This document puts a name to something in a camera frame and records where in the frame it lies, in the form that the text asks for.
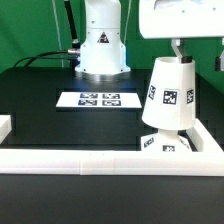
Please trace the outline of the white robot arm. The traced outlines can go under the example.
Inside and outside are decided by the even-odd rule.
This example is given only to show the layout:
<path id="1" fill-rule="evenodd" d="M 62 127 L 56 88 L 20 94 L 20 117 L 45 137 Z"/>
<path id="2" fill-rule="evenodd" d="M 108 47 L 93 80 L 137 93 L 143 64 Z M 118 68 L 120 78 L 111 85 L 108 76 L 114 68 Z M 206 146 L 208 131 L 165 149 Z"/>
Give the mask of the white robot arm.
<path id="1" fill-rule="evenodd" d="M 86 39 L 80 49 L 79 73 L 105 79 L 126 73 L 126 47 L 120 39 L 119 0 L 84 0 Z M 146 39 L 170 39 L 182 60 L 184 38 L 224 40 L 224 0 L 139 0 L 139 30 Z"/>

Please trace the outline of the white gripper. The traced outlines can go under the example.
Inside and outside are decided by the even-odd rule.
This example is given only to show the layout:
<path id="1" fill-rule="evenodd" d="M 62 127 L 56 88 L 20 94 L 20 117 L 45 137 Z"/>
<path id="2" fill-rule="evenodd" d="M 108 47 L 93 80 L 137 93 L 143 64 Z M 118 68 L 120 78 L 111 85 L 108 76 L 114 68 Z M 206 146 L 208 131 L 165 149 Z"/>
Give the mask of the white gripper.
<path id="1" fill-rule="evenodd" d="M 171 47 L 181 64 L 192 62 L 181 38 L 223 37 L 224 0 L 140 0 L 139 29 L 146 39 L 173 38 Z M 224 72 L 224 49 L 215 58 Z"/>

